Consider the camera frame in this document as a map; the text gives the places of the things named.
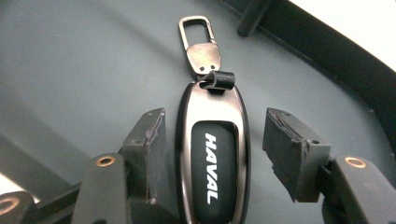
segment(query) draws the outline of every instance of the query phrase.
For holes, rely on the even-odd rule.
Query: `carabiner clip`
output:
[[[189,46],[184,26],[192,24],[202,24],[206,28],[208,42]],[[211,71],[219,71],[221,65],[219,47],[215,41],[212,27],[207,17],[184,17],[178,23],[178,28],[180,30],[184,50],[186,50],[191,74],[196,77],[197,80],[202,80],[202,78],[208,75]]]

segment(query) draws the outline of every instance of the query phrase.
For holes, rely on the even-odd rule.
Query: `metal clasp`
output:
[[[185,25],[201,24],[206,28],[208,42],[199,43],[189,46],[187,41]],[[202,80],[205,75],[211,71],[219,71],[221,60],[218,44],[213,36],[210,21],[205,16],[189,16],[184,17],[178,23],[181,39],[183,41],[184,50],[187,53],[190,70],[193,75],[197,75],[198,80]]]

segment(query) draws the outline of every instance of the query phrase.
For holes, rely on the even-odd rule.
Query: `keychain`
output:
[[[189,46],[184,27],[201,24],[207,43]],[[187,223],[243,223],[248,209],[248,118],[234,74],[221,72],[209,20],[185,17],[179,30],[195,82],[182,97],[178,117],[180,184]]]

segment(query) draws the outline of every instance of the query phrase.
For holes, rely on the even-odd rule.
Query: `black key fob panel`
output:
[[[187,223],[242,223],[248,209],[250,143],[239,91],[184,92],[177,139]]]

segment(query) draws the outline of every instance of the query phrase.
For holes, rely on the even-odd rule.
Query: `key fob cover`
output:
[[[191,83],[178,116],[180,185],[187,223],[243,223],[248,209],[248,118],[236,87]]]

